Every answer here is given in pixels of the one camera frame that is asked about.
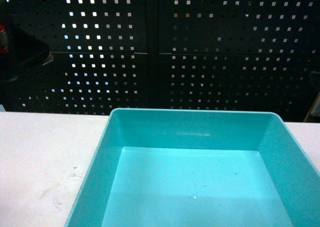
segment red object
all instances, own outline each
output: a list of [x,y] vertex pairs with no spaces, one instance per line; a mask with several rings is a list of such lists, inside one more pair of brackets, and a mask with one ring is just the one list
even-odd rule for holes
[[4,24],[0,23],[0,55],[9,54],[9,40]]

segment white table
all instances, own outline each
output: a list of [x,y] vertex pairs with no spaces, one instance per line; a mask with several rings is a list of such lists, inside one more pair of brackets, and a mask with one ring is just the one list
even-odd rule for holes
[[[64,226],[107,120],[0,112],[0,226]],[[320,124],[286,124],[320,170]]]

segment tray bottom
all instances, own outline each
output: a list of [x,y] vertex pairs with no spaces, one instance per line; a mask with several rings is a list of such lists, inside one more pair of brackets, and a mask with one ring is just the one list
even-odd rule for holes
[[293,227],[257,151],[125,147],[103,227]]

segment black pegboard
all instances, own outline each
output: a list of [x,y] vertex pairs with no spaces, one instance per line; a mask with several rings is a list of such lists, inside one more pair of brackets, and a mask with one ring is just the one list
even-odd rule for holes
[[140,52],[145,0],[10,0],[15,24],[58,52]]
[[160,53],[315,55],[320,0],[159,0]]
[[1,85],[8,111],[272,111],[301,121],[320,0],[10,0],[54,62]]
[[2,84],[8,111],[109,115],[146,108],[146,54],[55,53],[54,62]]
[[292,56],[162,54],[162,108],[271,111],[303,119],[314,59]]

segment plastic tray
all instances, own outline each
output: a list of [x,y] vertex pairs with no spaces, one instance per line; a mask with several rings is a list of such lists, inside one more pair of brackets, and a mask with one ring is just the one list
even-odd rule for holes
[[68,227],[319,227],[320,174],[269,112],[116,109]]

